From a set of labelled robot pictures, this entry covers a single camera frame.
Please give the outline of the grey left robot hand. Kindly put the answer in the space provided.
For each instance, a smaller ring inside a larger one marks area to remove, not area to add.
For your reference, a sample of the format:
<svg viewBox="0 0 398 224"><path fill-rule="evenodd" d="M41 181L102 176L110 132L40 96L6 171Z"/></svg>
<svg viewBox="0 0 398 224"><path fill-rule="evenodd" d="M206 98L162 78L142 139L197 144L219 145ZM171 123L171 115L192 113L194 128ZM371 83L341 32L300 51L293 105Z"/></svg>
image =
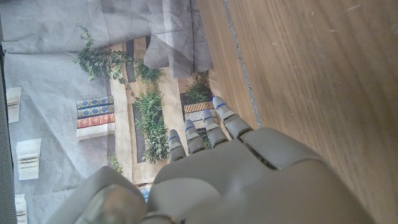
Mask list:
<svg viewBox="0 0 398 224"><path fill-rule="evenodd" d="M170 162L143 196L102 167L82 182L50 223L372 223L328 163L271 128L252 129L220 97L204 111L206 149L191 121L187 147L169 133Z"/></svg>

